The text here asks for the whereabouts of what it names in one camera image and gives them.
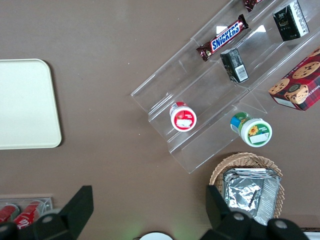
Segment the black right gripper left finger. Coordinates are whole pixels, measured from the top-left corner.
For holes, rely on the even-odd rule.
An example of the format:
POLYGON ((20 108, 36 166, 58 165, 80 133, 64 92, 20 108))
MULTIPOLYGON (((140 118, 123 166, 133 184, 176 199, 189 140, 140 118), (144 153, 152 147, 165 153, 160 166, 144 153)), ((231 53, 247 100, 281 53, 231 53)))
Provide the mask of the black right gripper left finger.
POLYGON ((59 213, 46 214, 32 225, 34 239, 76 240, 93 211, 93 188, 84 185, 59 213))

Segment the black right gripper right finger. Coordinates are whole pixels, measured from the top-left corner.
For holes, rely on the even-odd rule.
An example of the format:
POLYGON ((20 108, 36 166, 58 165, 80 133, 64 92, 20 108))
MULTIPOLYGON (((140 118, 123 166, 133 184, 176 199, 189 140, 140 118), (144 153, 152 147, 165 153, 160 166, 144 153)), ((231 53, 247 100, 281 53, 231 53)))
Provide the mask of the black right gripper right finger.
POLYGON ((205 207, 211 224, 202 240, 267 240, 267 227, 247 214, 231 211, 214 185, 206 187, 205 207))

